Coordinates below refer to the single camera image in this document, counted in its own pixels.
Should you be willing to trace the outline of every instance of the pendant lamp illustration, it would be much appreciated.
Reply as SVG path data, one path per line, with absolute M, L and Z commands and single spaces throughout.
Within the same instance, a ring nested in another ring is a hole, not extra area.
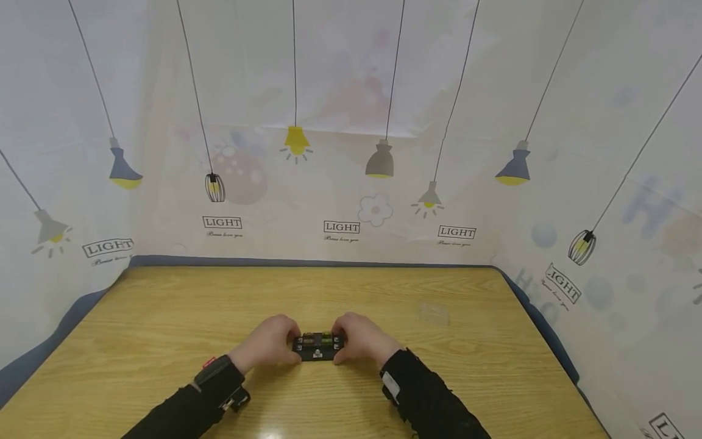
M 553 69 L 551 70 L 551 75 L 549 76 L 548 81 L 546 82 L 546 87 L 544 88 L 543 93 L 541 94 L 541 99 L 539 100 L 538 105 L 536 106 L 534 117 L 531 118 L 531 123 L 529 125 L 529 130 L 526 132 L 526 137 L 524 137 L 524 140 L 519 141 L 517 147 L 512 151 L 512 159 L 507 163 L 507 165 L 505 165 L 504 168 L 502 168 L 502 171 L 498 172 L 495 176 L 495 179 L 497 181 L 506 186 L 519 186 L 530 180 L 529 167 L 527 166 L 527 156 L 530 154 L 529 134 L 531 134 L 531 129 L 534 127 L 534 122 L 536 121 L 538 111 L 541 109 L 543 99 L 546 97 L 548 87 L 551 85 L 551 80 L 553 80 L 554 73 L 556 73 L 556 67 L 558 67 L 558 62 L 561 60 L 561 56 L 563 56 L 563 52 L 565 51 L 566 45 L 568 44 L 568 40 L 570 39 L 571 33 L 573 32 L 573 28 L 575 27 L 575 23 L 578 20 L 578 16 L 580 15 L 580 11 L 583 8 L 584 3 L 585 0 L 581 0 L 580 6 L 578 7 L 578 11 L 576 12 L 575 18 L 573 19 L 573 23 L 571 24 L 570 30 L 568 31 L 568 35 L 566 35 L 566 40 L 563 42 L 563 47 L 561 47 L 561 51 L 558 54 L 558 58 L 556 58 L 556 63 L 553 65 Z
M 213 203 L 221 203 L 225 201 L 225 189 L 222 178 L 217 175 L 212 167 L 212 158 L 210 157 L 210 147 L 207 143 L 207 134 L 205 133 L 205 123 L 202 121 L 202 110 L 200 108 L 200 98 L 197 94 L 197 85 L 195 83 L 195 71 L 192 68 L 192 56 L 190 55 L 190 44 L 187 42 L 187 33 L 185 32 L 185 21 L 183 20 L 183 11 L 180 9 L 180 0 L 175 0 L 178 5 L 178 15 L 180 16 L 180 26 L 183 28 L 183 39 L 185 40 L 185 50 L 187 51 L 187 62 L 190 66 L 190 77 L 192 78 L 192 89 L 195 92 L 195 103 L 197 104 L 197 115 L 200 118 L 200 128 L 202 129 L 202 139 L 207 151 L 207 162 L 210 164 L 210 173 L 205 176 L 205 192 L 207 197 Z
M 90 56 L 90 51 L 88 50 L 88 44 L 86 43 L 85 36 L 83 35 L 83 30 L 81 24 L 78 21 L 78 15 L 76 15 L 76 10 L 73 7 L 71 0 L 68 0 L 68 5 L 73 13 L 73 19 L 78 27 L 78 33 L 81 36 L 81 41 L 83 42 L 83 48 L 85 49 L 86 56 L 88 58 L 88 64 L 90 64 L 90 69 L 93 72 L 93 78 L 95 79 L 95 85 L 98 87 L 98 93 L 100 94 L 100 99 L 102 101 L 102 108 L 105 111 L 105 117 L 107 119 L 107 125 L 110 127 L 110 152 L 114 155 L 114 163 L 112 165 L 112 171 L 110 172 L 110 180 L 124 189 L 134 189 L 141 184 L 141 179 L 143 176 L 129 166 L 127 161 L 124 159 L 124 150 L 119 146 L 119 141 L 114 135 L 114 129 L 112 128 L 112 120 L 110 119 L 110 112 L 107 111 L 107 103 L 105 102 L 105 95 L 102 94 L 102 87 L 100 87 L 100 81 L 98 81 L 98 74 L 95 72 L 95 66 L 93 65 L 93 59 Z
M 390 178 L 395 172 L 395 163 L 392 160 L 388 145 L 388 132 L 390 130 L 390 111 L 392 110 L 392 94 L 395 92 L 395 74 L 397 73 L 397 56 L 399 55 L 399 39 L 402 36 L 402 21 L 404 19 L 404 3 L 399 14 L 399 30 L 397 31 L 397 48 L 395 49 L 395 68 L 392 71 L 392 84 L 390 85 L 390 102 L 388 104 L 388 122 L 385 125 L 385 138 L 381 138 L 376 145 L 377 151 L 371 155 L 366 165 L 366 175 L 374 178 Z
M 624 177 L 621 179 L 621 182 L 619 183 L 619 186 L 617 186 L 617 189 L 614 191 L 614 194 L 609 199 L 609 202 L 607 203 L 607 206 L 604 208 L 604 211 L 602 211 L 602 214 L 600 214 L 600 217 L 597 219 L 597 222 L 595 222 L 595 226 L 593 226 L 591 230 L 587 230 L 587 229 L 583 230 L 582 232 L 577 234 L 575 236 L 575 238 L 573 239 L 573 241 L 571 242 L 570 247 L 568 248 L 568 257 L 574 263 L 581 266 L 585 262 L 587 262 L 588 259 L 590 259 L 590 256 L 592 256 L 592 253 L 595 250 L 595 243 L 597 242 L 597 236 L 595 236 L 595 229 L 600 224 L 600 221 L 602 221 L 602 219 L 604 218 L 604 215 L 609 210 L 609 207 L 612 205 L 612 202 L 614 201 L 617 194 L 619 193 L 619 190 L 621 190 L 622 186 L 624 186 L 624 182 L 629 177 L 631 170 L 634 169 L 634 165 L 636 165 L 636 162 L 638 161 L 639 157 L 641 157 L 641 154 L 644 152 L 644 149 L 646 149 L 646 146 L 648 146 L 649 141 L 651 141 L 654 134 L 656 133 L 656 130 L 661 125 L 661 122 L 663 122 L 663 120 L 665 119 L 665 116 L 668 114 L 668 110 L 670 110 L 670 108 L 673 106 L 673 103 L 675 102 L 677 97 L 680 95 L 680 92 L 685 87 L 685 84 L 687 84 L 687 81 L 690 79 L 690 77 L 692 76 L 693 72 L 695 71 L 695 69 L 697 68 L 697 66 L 699 65 L 701 60 L 702 60 L 702 55 L 700 55 L 699 58 L 697 58 L 697 61 L 695 62 L 694 66 L 692 66 L 692 69 L 687 74 L 684 81 L 682 82 L 682 84 L 678 88 L 677 92 L 673 96 L 673 99 L 670 101 L 668 106 L 665 108 L 665 111 L 663 111 L 661 118 L 658 119 L 658 122 L 654 126 L 654 129 L 651 131 L 649 136 L 644 141 L 643 146 L 641 147 L 641 149 L 639 149 L 639 152 L 638 152 L 638 154 L 636 154 L 636 157 L 634 157 L 634 160 L 631 162 L 629 169 L 624 174 Z
M 71 230 L 73 230 L 73 228 L 51 218 L 51 216 L 48 214 L 48 212 L 39 206 L 37 201 L 34 199 L 32 194 L 27 189 L 27 186 L 25 186 L 25 184 L 20 179 L 19 175 L 17 175 L 17 172 L 15 172 L 15 169 L 12 167 L 10 162 L 7 160 L 7 156 L 5 156 L 5 153 L 2 150 L 0 150 L 0 156 L 2 156 L 3 160 L 7 164 L 7 167 L 10 169 L 12 174 L 17 179 L 17 182 L 20 184 L 20 186 L 22 186 L 22 189 L 25 190 L 29 199 L 32 201 L 34 206 L 37 208 L 37 210 L 34 212 L 34 216 L 36 216 L 37 220 L 39 221 L 39 238 L 37 240 L 37 244 L 39 245 L 39 247 L 32 250 L 32 254 L 37 254 L 41 250 L 45 249 L 46 247 L 48 247 L 48 257 L 49 258 L 53 257 L 54 249 L 57 249 L 57 248 L 58 248 L 58 251 L 61 254 L 63 254 L 63 246 L 61 244 L 64 241 L 71 242 L 71 239 L 67 236 L 67 234 L 69 232 L 71 232 Z
M 446 129 L 444 129 L 444 137 L 441 139 L 441 147 L 439 148 L 439 156 L 437 158 L 437 166 L 434 170 L 434 179 L 429 182 L 429 189 L 424 192 L 424 195 L 419 197 L 418 202 L 410 204 L 411 207 L 416 207 L 417 210 L 414 214 L 419 214 L 422 210 L 423 218 L 427 218 L 427 214 L 432 212 L 434 216 L 437 214 L 436 209 L 443 210 L 444 207 L 441 205 L 441 199 L 437 194 L 437 175 L 439 173 L 439 163 L 441 163 L 441 153 L 444 150 L 444 141 L 446 141 L 446 135 L 449 132 L 449 125 L 451 123 L 451 118 L 453 117 L 453 111 L 456 109 L 456 103 L 458 102 L 458 94 L 461 92 L 461 85 L 463 84 L 463 76 L 465 75 L 465 68 L 468 65 L 468 54 L 470 53 L 470 43 L 473 40 L 473 31 L 475 30 L 475 21 L 478 16 L 478 8 L 480 7 L 480 0 L 477 1 L 475 5 L 475 14 L 473 15 L 473 22 L 470 27 L 470 35 L 468 37 L 468 47 L 465 50 L 465 60 L 463 60 L 463 70 L 461 70 L 461 78 L 458 80 L 458 88 L 456 89 L 456 97 L 453 99 L 453 107 L 451 107 L 451 112 L 449 113 L 449 120 L 446 121 Z
M 378 148 L 378 150 L 371 155 L 366 165 L 366 175 L 376 178 L 392 177 L 394 171 L 394 163 L 392 161 L 392 155 L 390 155 L 392 146 L 388 145 L 388 140 L 386 138 L 381 138 L 376 148 Z
M 288 136 L 285 137 L 285 146 L 281 152 L 287 152 L 288 155 L 286 160 L 294 157 L 295 164 L 298 164 L 298 159 L 302 157 L 307 161 L 306 152 L 313 152 L 308 148 L 310 142 L 307 141 L 303 128 L 298 126 L 298 54 L 297 54 L 297 41 L 295 32 L 295 0 L 293 0 L 293 83 L 295 84 L 295 122 L 294 126 L 288 126 Z

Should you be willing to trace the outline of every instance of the hand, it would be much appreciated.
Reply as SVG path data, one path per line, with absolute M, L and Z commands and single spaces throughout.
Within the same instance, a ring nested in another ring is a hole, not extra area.
M 387 335 L 365 315 L 346 313 L 336 319 L 331 329 L 334 334 L 345 334 L 344 348 L 336 353 L 334 364 L 355 358 L 371 358 L 382 369 L 402 345 Z
M 274 315 L 263 320 L 228 355 L 243 375 L 261 365 L 296 365 L 302 358 L 288 347 L 288 341 L 299 336 L 295 320 L 284 314 Z

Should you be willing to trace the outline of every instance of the gray lampshade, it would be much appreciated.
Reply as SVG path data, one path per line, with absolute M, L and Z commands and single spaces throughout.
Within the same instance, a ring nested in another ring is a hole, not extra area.
M 125 189 L 134 189 L 139 186 L 143 176 L 129 166 L 124 159 L 124 150 L 119 147 L 119 143 L 114 137 L 110 138 L 110 151 L 112 151 L 112 155 L 114 155 L 110 180 Z
M 419 199 L 420 203 L 431 203 L 431 204 L 441 204 L 441 200 L 439 199 L 439 195 L 437 195 L 437 182 L 435 181 L 430 181 L 429 182 L 429 190 L 427 192 L 424 192 L 424 195 Z
M 530 152 L 527 150 L 529 143 L 522 140 L 517 144 L 517 148 L 512 151 L 512 159 L 502 168 L 495 178 L 508 186 L 518 186 L 527 182 L 529 178 L 529 168 L 527 167 L 527 156 Z
M 66 229 L 68 229 L 67 225 L 53 220 L 48 215 L 48 212 L 43 209 L 34 212 L 34 215 L 41 224 L 41 228 L 39 229 L 39 241 L 37 242 L 38 244 L 46 241 L 60 240 L 63 233 L 66 231 Z
M 388 145 L 387 139 L 381 138 L 376 148 L 378 150 L 371 155 L 366 165 L 366 175 L 375 178 L 392 177 L 395 170 L 395 163 L 390 154 L 392 146 Z

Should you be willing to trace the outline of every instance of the flower illustration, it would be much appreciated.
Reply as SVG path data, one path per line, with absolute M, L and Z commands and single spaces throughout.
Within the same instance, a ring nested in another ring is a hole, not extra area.
M 382 226 L 385 220 L 392 216 L 392 207 L 388 202 L 388 197 L 383 194 L 361 198 L 358 219 L 364 223 L 370 223 L 373 227 Z

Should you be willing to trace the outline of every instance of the wood grain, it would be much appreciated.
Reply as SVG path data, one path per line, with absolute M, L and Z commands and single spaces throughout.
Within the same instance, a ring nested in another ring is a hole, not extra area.
M 0 411 L 0 437 L 120 437 L 264 318 L 314 332 L 348 310 L 409 346 L 493 438 L 606 437 L 495 270 L 186 267 L 128 271 Z M 251 403 L 205 437 L 410 438 L 381 386 L 367 363 L 254 370 Z

